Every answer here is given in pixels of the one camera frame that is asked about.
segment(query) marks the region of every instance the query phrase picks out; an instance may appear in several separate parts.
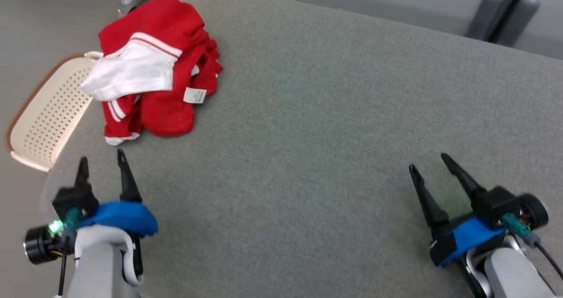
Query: clothing tag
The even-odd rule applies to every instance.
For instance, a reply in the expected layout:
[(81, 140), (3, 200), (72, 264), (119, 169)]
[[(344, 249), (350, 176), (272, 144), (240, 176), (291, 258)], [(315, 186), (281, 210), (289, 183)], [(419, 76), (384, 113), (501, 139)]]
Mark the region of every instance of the clothing tag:
[(183, 101), (189, 104), (203, 104), (205, 98), (205, 89), (186, 88), (183, 94)]

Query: basket handle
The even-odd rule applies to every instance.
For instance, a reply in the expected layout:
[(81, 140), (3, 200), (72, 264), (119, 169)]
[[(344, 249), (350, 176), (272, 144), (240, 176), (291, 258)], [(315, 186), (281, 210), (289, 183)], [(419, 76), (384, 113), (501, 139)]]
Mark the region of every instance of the basket handle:
[(99, 59), (104, 57), (104, 53), (98, 51), (90, 51), (85, 53), (84, 57), (91, 62), (98, 62)]

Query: gray floor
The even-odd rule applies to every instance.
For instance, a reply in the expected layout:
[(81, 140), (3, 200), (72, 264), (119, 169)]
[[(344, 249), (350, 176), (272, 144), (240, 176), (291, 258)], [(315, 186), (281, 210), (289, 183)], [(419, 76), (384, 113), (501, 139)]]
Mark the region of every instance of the gray floor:
[[(30, 92), (57, 62), (97, 50), (97, 33), (114, 20), (119, 0), (0, 0), (0, 130), (4, 132)], [(22, 249), (27, 228), (42, 224), (37, 206), (46, 174), (0, 154), (2, 255), (0, 288), (5, 296), (51, 297), (58, 263), (33, 266)]]

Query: gray fabric surface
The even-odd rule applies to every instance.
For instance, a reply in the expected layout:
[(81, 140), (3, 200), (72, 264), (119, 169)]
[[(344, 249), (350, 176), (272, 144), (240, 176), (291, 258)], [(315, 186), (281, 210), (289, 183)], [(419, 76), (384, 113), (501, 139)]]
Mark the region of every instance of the gray fabric surface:
[[(435, 268), (414, 163), (450, 214), (470, 209), (440, 160), (486, 187), (563, 204), (563, 63), (432, 30), (290, 0), (183, 0), (217, 39), (225, 70), (194, 130), (121, 146), (161, 232), (143, 242), (155, 297), (468, 297)], [(40, 206), (90, 160), (102, 201), (120, 193), (115, 148), (93, 104)], [(536, 252), (536, 266), (563, 286)]]

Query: laundry basket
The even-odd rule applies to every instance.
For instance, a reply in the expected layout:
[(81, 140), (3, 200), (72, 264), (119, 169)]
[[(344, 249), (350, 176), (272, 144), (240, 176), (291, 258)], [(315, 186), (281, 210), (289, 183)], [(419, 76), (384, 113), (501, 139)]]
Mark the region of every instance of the laundry basket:
[(44, 172), (51, 169), (92, 101), (80, 84), (101, 56), (70, 56), (48, 73), (6, 134), (6, 148), (14, 159)]

